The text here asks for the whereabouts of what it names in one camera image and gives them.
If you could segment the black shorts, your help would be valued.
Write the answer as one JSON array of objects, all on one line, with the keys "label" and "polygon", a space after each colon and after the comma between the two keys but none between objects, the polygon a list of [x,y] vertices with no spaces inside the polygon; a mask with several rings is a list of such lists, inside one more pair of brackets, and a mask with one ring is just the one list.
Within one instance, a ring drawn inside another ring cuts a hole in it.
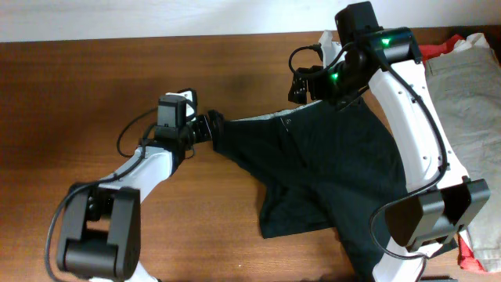
[{"label": "black shorts", "polygon": [[213,147],[265,186],[264,238],[335,228],[358,278],[372,280],[390,236],[384,221],[370,216],[406,188],[395,141],[367,105],[339,111],[318,101],[225,119]]}]

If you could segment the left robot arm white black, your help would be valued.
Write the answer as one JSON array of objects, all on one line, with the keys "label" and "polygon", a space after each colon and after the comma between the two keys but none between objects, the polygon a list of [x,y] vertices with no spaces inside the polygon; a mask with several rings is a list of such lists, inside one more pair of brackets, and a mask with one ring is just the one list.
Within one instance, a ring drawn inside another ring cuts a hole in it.
[{"label": "left robot arm white black", "polygon": [[87,281],[154,281],[139,261],[141,203],[172,176],[197,143],[212,138],[194,89],[168,92],[153,108],[133,155],[107,177],[73,184],[49,228],[62,222],[56,265]]}]

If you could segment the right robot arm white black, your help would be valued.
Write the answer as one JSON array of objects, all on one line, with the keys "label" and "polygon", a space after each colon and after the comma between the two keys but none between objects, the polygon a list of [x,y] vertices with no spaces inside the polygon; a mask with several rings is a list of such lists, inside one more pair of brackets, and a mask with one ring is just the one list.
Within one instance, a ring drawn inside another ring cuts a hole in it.
[{"label": "right robot arm white black", "polygon": [[412,31],[379,25],[370,2],[348,5],[335,20],[339,43],[321,37],[315,50],[322,64],[293,69],[288,99],[345,107],[363,89],[375,96],[402,159],[407,194],[377,209],[390,240],[373,279],[417,281],[442,245],[466,233],[489,199],[488,184],[470,178],[447,140]]}]

